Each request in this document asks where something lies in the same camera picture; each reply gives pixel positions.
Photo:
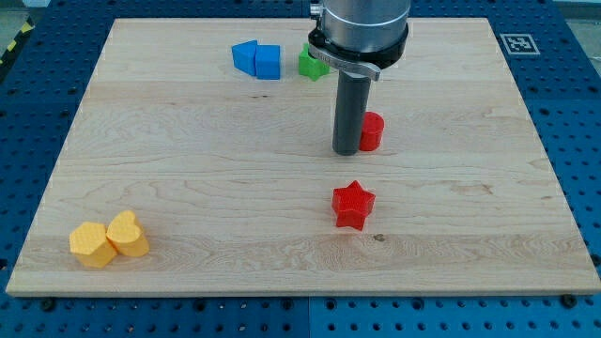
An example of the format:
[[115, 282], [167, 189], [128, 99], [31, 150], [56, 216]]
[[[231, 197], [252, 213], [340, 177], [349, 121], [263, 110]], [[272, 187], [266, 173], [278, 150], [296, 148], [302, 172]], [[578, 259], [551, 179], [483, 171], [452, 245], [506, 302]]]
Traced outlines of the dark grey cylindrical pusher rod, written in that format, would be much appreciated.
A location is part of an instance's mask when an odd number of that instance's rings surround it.
[[332, 148], [342, 156], [358, 152], [371, 80], [340, 71], [338, 76]]

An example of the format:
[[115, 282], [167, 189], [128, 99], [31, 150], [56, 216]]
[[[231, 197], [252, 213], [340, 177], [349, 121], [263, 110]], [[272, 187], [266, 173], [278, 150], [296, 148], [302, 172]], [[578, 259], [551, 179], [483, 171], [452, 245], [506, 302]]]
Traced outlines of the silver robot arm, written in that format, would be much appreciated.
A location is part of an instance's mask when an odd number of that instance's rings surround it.
[[358, 152], [371, 83], [403, 55], [410, 0], [318, 0], [309, 5], [316, 27], [309, 55], [338, 70], [332, 149]]

